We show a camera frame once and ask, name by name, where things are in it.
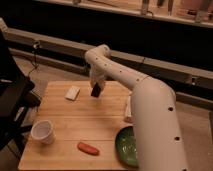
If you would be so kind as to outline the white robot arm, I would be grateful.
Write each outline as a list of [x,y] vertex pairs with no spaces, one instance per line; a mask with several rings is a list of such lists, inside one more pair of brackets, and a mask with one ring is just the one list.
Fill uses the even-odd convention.
[[85,53],[91,87],[109,76],[131,91],[131,112],[140,171],[189,171],[176,114],[176,95],[159,79],[110,59],[107,45]]

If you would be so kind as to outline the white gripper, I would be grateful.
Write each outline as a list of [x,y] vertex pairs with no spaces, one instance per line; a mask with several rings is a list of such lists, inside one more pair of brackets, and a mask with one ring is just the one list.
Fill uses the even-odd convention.
[[105,88],[106,76],[103,72],[101,72],[95,67],[91,67],[89,75],[91,87],[94,87],[95,84],[98,84],[101,89]]

